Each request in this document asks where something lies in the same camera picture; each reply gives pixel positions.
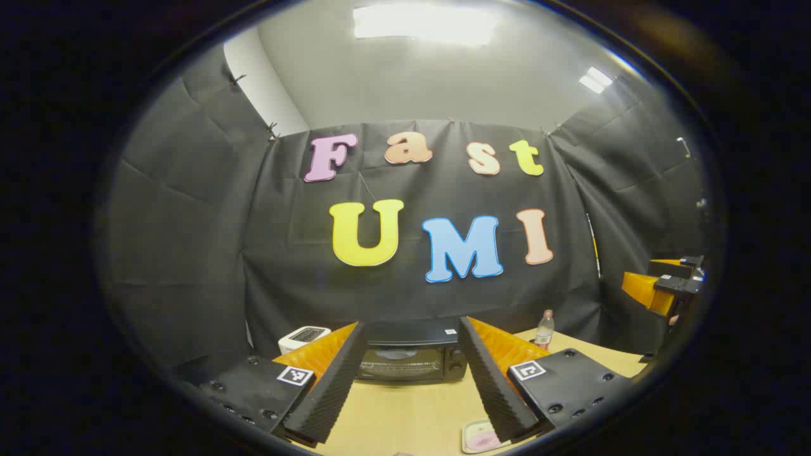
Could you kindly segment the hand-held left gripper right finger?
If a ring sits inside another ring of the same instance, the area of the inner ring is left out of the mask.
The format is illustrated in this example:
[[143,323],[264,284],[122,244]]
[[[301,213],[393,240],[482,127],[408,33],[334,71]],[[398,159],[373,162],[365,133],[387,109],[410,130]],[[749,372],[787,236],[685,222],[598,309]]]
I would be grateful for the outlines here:
[[584,352],[549,353],[483,321],[461,317],[459,341],[484,410],[501,441],[570,426],[613,407],[632,380]]

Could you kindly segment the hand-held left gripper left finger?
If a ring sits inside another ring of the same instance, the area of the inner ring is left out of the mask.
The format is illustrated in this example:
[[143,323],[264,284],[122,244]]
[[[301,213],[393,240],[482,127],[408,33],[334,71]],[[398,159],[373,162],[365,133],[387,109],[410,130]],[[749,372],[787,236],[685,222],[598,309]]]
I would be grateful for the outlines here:
[[354,322],[273,360],[251,355],[200,390],[263,432],[300,444],[327,441],[367,349],[365,325]]

